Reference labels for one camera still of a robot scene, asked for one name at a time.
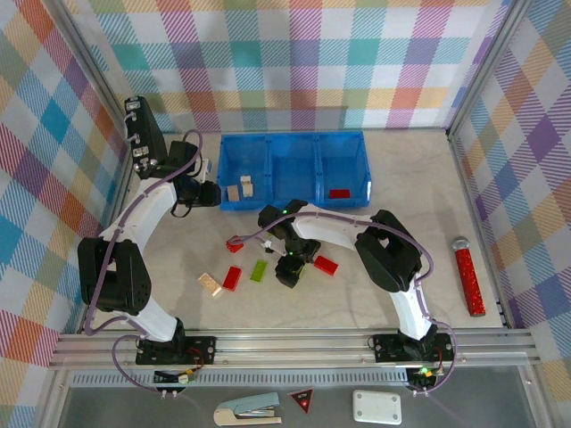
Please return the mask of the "right aluminium side rail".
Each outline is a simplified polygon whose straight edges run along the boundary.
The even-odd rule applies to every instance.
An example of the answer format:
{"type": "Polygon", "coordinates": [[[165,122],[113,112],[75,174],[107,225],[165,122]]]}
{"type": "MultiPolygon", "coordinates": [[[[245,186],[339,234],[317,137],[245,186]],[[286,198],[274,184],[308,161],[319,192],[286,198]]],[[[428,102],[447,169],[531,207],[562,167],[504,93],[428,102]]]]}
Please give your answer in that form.
{"type": "Polygon", "coordinates": [[[512,328],[513,316],[511,316],[510,309],[506,305],[507,303],[506,296],[499,282],[498,272],[495,267],[492,254],[490,252],[488,242],[486,241],[485,232],[483,229],[482,221],[480,219],[476,203],[472,198],[472,192],[469,184],[468,175],[462,166],[459,150],[455,143],[455,135],[447,134],[446,136],[447,136],[447,142],[451,149],[451,156],[453,158],[456,170],[459,175],[459,181],[463,190],[463,194],[465,196],[466,204],[468,206],[468,212],[471,219],[472,227],[474,228],[475,231],[478,251],[484,263],[485,274],[488,279],[490,288],[493,292],[496,311],[498,312],[501,318],[502,326],[505,328],[512,328]]]}

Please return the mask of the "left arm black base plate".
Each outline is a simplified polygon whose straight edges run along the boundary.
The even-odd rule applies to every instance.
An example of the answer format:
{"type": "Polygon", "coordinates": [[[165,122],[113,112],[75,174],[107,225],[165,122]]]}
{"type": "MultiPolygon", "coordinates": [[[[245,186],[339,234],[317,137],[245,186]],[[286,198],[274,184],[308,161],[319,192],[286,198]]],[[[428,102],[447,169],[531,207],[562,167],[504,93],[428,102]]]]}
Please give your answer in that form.
{"type": "Polygon", "coordinates": [[[138,366],[212,365],[216,353],[214,336],[185,336],[170,342],[141,340],[137,343],[138,366]]]}

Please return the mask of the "aluminium frame post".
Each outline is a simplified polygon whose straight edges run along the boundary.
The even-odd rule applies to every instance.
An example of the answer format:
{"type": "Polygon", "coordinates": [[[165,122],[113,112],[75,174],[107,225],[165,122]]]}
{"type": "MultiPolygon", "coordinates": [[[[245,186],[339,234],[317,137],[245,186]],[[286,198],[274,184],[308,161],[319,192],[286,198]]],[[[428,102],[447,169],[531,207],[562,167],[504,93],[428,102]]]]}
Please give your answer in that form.
{"type": "Polygon", "coordinates": [[[86,72],[95,91],[123,141],[127,140],[123,100],[131,94],[127,80],[120,75],[108,37],[89,0],[46,0],[58,15],[60,29],[71,45],[72,52],[86,72]]]}
{"type": "Polygon", "coordinates": [[[495,71],[534,0],[490,0],[476,27],[466,52],[467,64],[460,68],[461,80],[455,84],[451,107],[443,123],[453,137],[476,104],[485,84],[495,71]]]}

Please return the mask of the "blue three-compartment bin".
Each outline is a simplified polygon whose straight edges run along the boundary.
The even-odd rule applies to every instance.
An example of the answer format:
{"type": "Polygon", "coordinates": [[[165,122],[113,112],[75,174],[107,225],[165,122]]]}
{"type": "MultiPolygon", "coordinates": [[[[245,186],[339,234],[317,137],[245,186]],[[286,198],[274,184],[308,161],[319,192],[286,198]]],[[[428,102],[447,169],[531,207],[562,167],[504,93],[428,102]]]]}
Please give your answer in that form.
{"type": "Polygon", "coordinates": [[[217,181],[224,211],[284,207],[293,199],[325,209],[369,206],[372,178],[365,136],[360,131],[226,134],[221,137],[217,181]],[[253,197],[244,198],[240,176],[250,176],[253,197]],[[227,187],[237,185],[239,202],[227,187]],[[328,198],[331,189],[349,189],[350,199],[328,198]]]}

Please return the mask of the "red black triangle sign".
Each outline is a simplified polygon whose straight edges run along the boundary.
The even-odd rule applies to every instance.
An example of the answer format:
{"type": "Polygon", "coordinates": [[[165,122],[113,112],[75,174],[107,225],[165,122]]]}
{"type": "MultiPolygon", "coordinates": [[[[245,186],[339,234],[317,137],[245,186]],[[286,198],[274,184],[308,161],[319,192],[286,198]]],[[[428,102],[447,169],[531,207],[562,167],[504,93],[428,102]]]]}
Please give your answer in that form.
{"type": "Polygon", "coordinates": [[[311,402],[314,396],[313,389],[290,392],[289,396],[294,400],[294,402],[299,406],[305,415],[310,414],[311,402]]]}

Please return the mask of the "white rectangular plate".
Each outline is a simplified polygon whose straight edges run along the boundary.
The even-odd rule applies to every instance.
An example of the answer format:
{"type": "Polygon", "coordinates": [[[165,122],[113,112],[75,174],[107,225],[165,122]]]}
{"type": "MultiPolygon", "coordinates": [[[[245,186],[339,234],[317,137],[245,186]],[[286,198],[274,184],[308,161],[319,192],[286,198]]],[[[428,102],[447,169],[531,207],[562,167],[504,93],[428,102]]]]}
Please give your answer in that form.
{"type": "Polygon", "coordinates": [[[355,390],[352,416],[359,423],[400,425],[401,397],[392,392],[355,390]]]}

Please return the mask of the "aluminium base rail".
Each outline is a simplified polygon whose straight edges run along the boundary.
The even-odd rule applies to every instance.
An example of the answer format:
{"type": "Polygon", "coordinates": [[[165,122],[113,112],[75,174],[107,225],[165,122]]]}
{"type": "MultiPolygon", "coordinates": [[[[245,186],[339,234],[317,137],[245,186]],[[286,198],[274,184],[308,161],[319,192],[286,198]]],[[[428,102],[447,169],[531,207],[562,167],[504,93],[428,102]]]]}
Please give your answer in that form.
{"type": "MultiPolygon", "coordinates": [[[[191,336],[217,339],[215,368],[353,368],[377,365],[371,349],[373,329],[211,329],[191,336]]],[[[95,336],[64,334],[49,368],[112,369],[136,367],[137,347],[129,330],[95,336]]],[[[539,363],[527,330],[468,328],[456,332],[455,366],[524,366],[539,363]]]]}

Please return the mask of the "right aluminium frame post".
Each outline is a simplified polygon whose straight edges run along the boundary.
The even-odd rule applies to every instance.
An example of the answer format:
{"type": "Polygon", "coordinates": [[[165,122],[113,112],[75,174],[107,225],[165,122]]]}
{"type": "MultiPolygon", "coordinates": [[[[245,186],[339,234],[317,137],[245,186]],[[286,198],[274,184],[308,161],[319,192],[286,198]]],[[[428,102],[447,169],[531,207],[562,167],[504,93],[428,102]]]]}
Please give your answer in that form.
{"type": "Polygon", "coordinates": [[[534,0],[490,0],[476,27],[466,52],[467,64],[460,68],[461,80],[455,84],[451,107],[443,123],[453,137],[476,104],[485,84],[495,71],[534,0]]]}

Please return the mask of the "light blue stapler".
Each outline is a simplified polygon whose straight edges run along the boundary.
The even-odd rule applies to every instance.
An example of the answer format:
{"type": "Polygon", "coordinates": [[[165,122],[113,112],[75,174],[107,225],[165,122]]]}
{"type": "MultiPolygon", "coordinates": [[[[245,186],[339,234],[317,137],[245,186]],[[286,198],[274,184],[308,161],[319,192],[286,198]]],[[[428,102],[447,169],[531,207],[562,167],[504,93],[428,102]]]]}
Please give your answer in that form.
{"type": "Polygon", "coordinates": [[[219,427],[281,424],[282,418],[276,415],[279,406],[276,392],[232,399],[216,407],[213,420],[219,427]]]}

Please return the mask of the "red glitter tube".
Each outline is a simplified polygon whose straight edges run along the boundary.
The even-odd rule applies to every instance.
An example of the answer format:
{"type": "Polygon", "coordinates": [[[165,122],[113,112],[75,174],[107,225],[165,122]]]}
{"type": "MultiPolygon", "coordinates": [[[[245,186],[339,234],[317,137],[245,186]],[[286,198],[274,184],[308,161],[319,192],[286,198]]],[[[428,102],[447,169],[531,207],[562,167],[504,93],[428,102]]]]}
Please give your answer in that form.
{"type": "Polygon", "coordinates": [[[471,317],[483,317],[486,315],[486,310],[471,257],[470,242],[465,236],[458,236],[451,247],[457,262],[468,313],[471,317]]]}

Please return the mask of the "black briefcase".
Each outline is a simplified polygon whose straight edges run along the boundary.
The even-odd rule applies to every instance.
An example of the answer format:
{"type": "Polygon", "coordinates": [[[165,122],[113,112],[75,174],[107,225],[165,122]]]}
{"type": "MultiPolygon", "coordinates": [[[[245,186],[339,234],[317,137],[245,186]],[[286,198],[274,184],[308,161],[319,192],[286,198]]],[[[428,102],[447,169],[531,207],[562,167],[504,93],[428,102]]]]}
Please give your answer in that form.
{"type": "Polygon", "coordinates": [[[126,138],[133,167],[141,179],[164,178],[168,159],[166,144],[151,108],[143,96],[124,101],[126,138]]]}

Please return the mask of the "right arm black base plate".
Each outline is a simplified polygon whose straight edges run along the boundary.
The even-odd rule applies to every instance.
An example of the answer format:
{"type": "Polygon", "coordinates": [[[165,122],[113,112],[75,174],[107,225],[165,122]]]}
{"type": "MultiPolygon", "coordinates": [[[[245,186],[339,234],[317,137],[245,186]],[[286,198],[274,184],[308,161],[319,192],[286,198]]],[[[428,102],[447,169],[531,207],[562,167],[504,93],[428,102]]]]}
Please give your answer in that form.
{"type": "Polygon", "coordinates": [[[455,352],[447,333],[429,334],[421,341],[400,333],[382,333],[371,337],[377,363],[452,361],[455,352]]]}

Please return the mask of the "left aluminium side rail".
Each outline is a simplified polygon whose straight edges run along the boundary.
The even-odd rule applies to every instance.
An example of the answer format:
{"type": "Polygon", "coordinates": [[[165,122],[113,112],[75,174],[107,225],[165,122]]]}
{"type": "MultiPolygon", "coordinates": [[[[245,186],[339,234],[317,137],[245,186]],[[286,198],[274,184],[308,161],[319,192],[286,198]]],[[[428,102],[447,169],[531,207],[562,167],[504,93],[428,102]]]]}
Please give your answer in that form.
{"type": "MultiPolygon", "coordinates": [[[[119,178],[117,179],[117,185],[113,193],[111,207],[107,210],[108,212],[103,217],[102,230],[106,229],[111,225],[119,216],[123,210],[123,205],[128,193],[128,187],[132,176],[132,159],[129,151],[125,156],[125,160],[121,163],[121,170],[119,178]]],[[[87,315],[89,311],[89,304],[82,303],[83,312],[81,313],[81,318],[77,322],[77,329],[75,333],[82,334],[84,332],[84,325],[87,321],[87,315]]]]}

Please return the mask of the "aluminium side rail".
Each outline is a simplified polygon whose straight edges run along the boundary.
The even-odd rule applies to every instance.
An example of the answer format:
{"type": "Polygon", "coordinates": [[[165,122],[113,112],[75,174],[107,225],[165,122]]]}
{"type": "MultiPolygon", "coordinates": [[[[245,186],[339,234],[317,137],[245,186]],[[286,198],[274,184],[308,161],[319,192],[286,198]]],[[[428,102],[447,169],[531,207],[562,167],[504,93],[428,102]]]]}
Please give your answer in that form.
{"type": "MultiPolygon", "coordinates": [[[[121,170],[119,178],[117,179],[117,185],[113,193],[111,207],[107,210],[108,212],[103,217],[102,230],[106,229],[111,225],[119,216],[123,210],[123,205],[128,193],[128,187],[132,176],[132,159],[129,151],[125,156],[125,160],[121,163],[121,170]]],[[[77,329],[75,333],[82,334],[84,332],[84,325],[87,321],[87,315],[89,311],[89,304],[82,303],[83,312],[81,313],[81,318],[77,322],[77,329]]]]}
{"type": "Polygon", "coordinates": [[[468,212],[471,219],[472,227],[474,228],[475,231],[478,251],[484,263],[485,274],[488,279],[490,288],[493,292],[496,311],[498,312],[501,318],[502,326],[505,328],[512,328],[513,316],[511,316],[510,309],[506,305],[507,303],[506,296],[499,282],[498,272],[495,267],[492,254],[490,252],[488,242],[486,241],[485,232],[483,229],[482,221],[480,219],[476,203],[472,198],[472,192],[469,184],[468,175],[462,166],[459,150],[455,143],[455,135],[447,134],[446,136],[447,136],[447,142],[451,149],[451,156],[453,158],[456,170],[459,175],[459,181],[463,190],[463,194],[465,196],[466,204],[468,206],[468,212]]]}

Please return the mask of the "left aluminium frame post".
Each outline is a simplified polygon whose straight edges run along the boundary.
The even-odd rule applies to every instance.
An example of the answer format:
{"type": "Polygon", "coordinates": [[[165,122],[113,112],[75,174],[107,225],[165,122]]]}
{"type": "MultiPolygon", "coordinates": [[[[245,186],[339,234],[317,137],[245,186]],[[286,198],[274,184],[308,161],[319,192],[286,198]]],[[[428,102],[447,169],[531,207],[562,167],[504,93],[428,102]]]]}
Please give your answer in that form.
{"type": "Polygon", "coordinates": [[[60,29],[71,45],[72,52],[86,72],[95,91],[123,141],[127,140],[123,100],[131,94],[127,80],[120,75],[108,37],[89,0],[46,0],[58,15],[60,29]]]}

